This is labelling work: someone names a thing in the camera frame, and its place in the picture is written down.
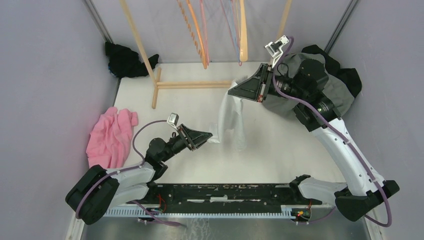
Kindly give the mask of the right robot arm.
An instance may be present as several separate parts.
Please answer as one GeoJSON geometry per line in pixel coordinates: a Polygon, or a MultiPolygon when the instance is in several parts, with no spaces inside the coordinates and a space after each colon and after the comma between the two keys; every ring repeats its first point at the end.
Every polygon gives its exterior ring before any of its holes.
{"type": "Polygon", "coordinates": [[[263,63],[228,94],[258,103],[268,96],[296,102],[295,116],[325,147],[345,181],[322,181],[304,174],[290,183],[289,199],[295,204],[318,200],[355,222],[381,204],[388,208],[388,199],[400,188],[394,180],[384,179],[358,150],[340,112],[324,95],[328,81],[324,64],[315,59],[303,60],[294,75],[281,74],[277,67],[263,63]]]}

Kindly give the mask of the pink wire hanger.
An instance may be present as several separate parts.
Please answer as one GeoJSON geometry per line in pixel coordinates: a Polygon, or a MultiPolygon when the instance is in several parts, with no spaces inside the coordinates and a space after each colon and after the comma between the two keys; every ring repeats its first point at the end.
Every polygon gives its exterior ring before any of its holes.
{"type": "Polygon", "coordinates": [[[208,66],[210,64],[210,56],[209,56],[209,46],[208,46],[208,31],[207,31],[207,21],[205,16],[205,10],[204,10],[204,1],[199,0],[200,5],[200,14],[201,14],[201,21],[202,21],[202,30],[203,30],[203,43],[204,43],[204,50],[205,50],[205,57],[206,57],[206,65],[208,66]]]}

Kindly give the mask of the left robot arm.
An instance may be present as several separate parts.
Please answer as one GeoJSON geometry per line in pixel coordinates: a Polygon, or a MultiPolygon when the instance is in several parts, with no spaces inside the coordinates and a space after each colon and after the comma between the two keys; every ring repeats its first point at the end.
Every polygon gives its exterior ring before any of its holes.
{"type": "Polygon", "coordinates": [[[109,209],[130,201],[152,203],[158,191],[151,184],[168,169],[165,162],[185,149],[199,149],[212,137],[211,132],[181,124],[169,140],[153,138],[140,163],[119,168],[104,168],[99,164],[90,167],[67,193],[65,202],[75,217],[87,225],[96,223],[109,209]]]}

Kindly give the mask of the white skirt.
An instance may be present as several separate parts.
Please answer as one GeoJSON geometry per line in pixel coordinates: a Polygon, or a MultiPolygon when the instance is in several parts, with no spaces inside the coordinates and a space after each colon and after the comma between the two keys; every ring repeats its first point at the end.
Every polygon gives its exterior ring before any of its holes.
{"type": "Polygon", "coordinates": [[[232,131],[232,137],[229,141],[234,149],[237,151],[245,150],[247,139],[243,110],[243,99],[230,95],[226,91],[219,107],[217,120],[215,123],[209,125],[209,132],[212,133],[212,137],[207,142],[211,144],[223,144],[225,142],[225,134],[232,131]]]}

